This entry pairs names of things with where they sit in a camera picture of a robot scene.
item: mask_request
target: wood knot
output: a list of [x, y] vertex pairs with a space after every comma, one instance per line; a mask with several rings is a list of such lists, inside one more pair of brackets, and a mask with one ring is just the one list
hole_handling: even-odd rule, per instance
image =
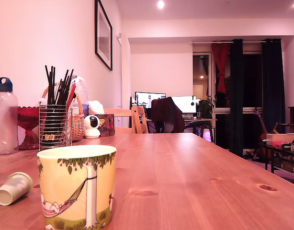
[[153, 190], [132, 190], [132, 191], [129, 191], [129, 194], [130, 195], [133, 195], [133, 196], [153, 196], [153, 195], [156, 195], [158, 194], [158, 192], [156, 191], [153, 191]]
[[209, 180], [210, 180], [210, 181], [219, 181], [218, 178], [210, 178]]
[[272, 192], [277, 191], [276, 188], [273, 188], [273, 187], [271, 187], [271, 186], [269, 186], [269, 185], [265, 185], [265, 184], [261, 184], [261, 185], [259, 186], [259, 188], [260, 188], [260, 189], [263, 189], [263, 190], [266, 190], [266, 191], [272, 191]]

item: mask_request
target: wicker basket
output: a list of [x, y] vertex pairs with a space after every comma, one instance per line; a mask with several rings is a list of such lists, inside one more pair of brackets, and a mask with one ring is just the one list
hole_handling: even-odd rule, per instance
[[[48, 93], [48, 88], [45, 89], [43, 93], [43, 98], [46, 97]], [[84, 127], [84, 113], [83, 107], [80, 101], [79, 96], [76, 96], [78, 107], [79, 107], [79, 114], [73, 114], [72, 118], [68, 118], [68, 123], [71, 123], [71, 140], [80, 140], [85, 135], [85, 127]]]

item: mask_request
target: metal mesh pencil holder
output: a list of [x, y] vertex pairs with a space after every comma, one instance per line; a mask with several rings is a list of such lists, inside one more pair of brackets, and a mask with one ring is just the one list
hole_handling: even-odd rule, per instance
[[66, 105], [40, 105], [39, 150], [72, 145], [72, 110]]

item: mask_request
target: tree illustration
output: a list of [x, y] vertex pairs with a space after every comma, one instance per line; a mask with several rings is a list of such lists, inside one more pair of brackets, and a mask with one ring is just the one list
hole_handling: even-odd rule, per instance
[[96, 219], [96, 203], [97, 203], [97, 169], [98, 165], [103, 168], [108, 162], [110, 165], [114, 159], [116, 152], [97, 157], [58, 159], [60, 166], [65, 165], [68, 173], [72, 174], [77, 171], [77, 167], [85, 167], [87, 169], [87, 195], [86, 195], [86, 226], [83, 230], [93, 230], [97, 228], [98, 221]]
[[37, 158], [37, 167], [38, 167], [38, 176], [41, 176], [41, 172], [43, 171], [43, 165], [39, 157]]

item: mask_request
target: curtain rod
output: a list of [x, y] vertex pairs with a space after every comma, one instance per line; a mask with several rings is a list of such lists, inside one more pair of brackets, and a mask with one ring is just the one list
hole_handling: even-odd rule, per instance
[[[205, 44], [212, 44], [212, 43], [233, 43], [233, 42], [192, 42], [192, 44], [201, 44], [201, 43], [205, 43]], [[243, 43], [265, 43], [265, 41], [254, 41], [254, 42], [243, 42]]]

